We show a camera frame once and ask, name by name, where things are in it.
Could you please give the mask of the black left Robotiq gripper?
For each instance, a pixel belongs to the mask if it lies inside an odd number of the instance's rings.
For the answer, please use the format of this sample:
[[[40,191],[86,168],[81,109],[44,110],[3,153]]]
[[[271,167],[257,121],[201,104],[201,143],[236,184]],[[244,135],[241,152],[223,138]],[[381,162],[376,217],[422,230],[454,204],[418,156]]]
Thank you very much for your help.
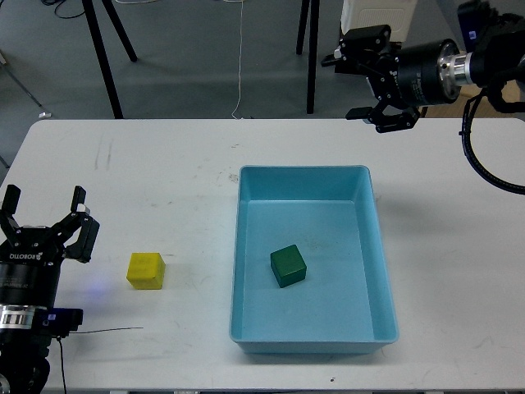
[[[1,205],[1,303],[51,308],[63,259],[88,263],[100,228],[75,186],[71,211],[52,227],[19,227],[14,214],[21,190],[8,185]]]

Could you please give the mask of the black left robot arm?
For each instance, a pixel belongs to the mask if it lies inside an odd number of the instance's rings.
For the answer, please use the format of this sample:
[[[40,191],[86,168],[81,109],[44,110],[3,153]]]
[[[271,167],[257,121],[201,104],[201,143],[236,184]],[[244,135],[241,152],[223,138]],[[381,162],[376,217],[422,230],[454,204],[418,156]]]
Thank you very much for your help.
[[[51,227],[19,225],[14,214],[21,196],[6,188],[1,206],[1,391],[40,393],[50,371],[52,340],[61,340],[83,322],[82,309],[54,305],[62,262],[91,259],[99,224],[74,189],[71,211]]]

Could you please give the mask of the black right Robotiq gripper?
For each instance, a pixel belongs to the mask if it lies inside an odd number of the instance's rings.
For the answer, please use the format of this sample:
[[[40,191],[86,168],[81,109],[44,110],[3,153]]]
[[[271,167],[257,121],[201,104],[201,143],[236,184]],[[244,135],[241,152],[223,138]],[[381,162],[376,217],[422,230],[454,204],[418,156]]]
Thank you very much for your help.
[[[386,115],[388,103],[383,100],[375,107],[351,108],[346,120],[373,124],[380,134],[409,130],[420,118],[414,107],[456,101],[459,87],[450,75],[450,59],[459,55],[459,49],[452,39],[401,48],[401,42],[391,40],[389,25],[374,25],[342,34],[333,54],[321,60],[322,67],[333,66],[335,73],[382,76],[385,72],[394,80],[401,101],[409,106]]]

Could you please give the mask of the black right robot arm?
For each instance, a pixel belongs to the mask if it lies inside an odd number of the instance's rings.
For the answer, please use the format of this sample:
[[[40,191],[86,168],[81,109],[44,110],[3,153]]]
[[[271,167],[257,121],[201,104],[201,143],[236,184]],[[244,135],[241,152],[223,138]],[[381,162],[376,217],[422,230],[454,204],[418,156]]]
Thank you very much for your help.
[[[510,81],[524,81],[524,18],[500,14],[487,1],[468,1],[458,17],[466,46],[464,52],[452,39],[402,48],[393,44],[389,25],[349,30],[322,66],[336,72],[365,76],[377,100],[373,107],[352,108],[346,119],[373,124],[377,132],[411,129],[421,108],[452,104],[466,85],[480,93],[464,106],[459,132],[463,152],[475,172],[493,186],[521,195],[524,188],[490,173],[472,147],[471,127],[482,99],[500,113],[522,113],[522,101],[508,102],[503,89]]]

